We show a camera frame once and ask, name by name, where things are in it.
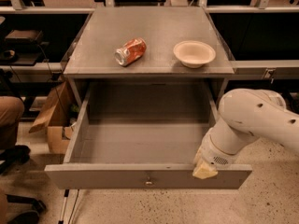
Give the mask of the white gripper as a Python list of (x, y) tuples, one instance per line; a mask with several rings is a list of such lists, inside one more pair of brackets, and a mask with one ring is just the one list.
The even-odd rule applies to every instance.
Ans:
[(207, 179), (218, 174), (217, 169), (227, 168), (237, 158), (236, 154), (226, 154), (218, 149), (211, 139), (211, 131), (208, 131), (202, 139), (193, 163), (196, 165), (192, 175), (199, 179)]

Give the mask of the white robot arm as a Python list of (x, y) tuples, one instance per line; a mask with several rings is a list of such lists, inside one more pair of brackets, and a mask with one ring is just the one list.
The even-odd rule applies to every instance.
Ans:
[(235, 89), (219, 102), (219, 117), (202, 139), (192, 175), (207, 179), (232, 165), (239, 152), (263, 137), (299, 153), (299, 115), (269, 90)]

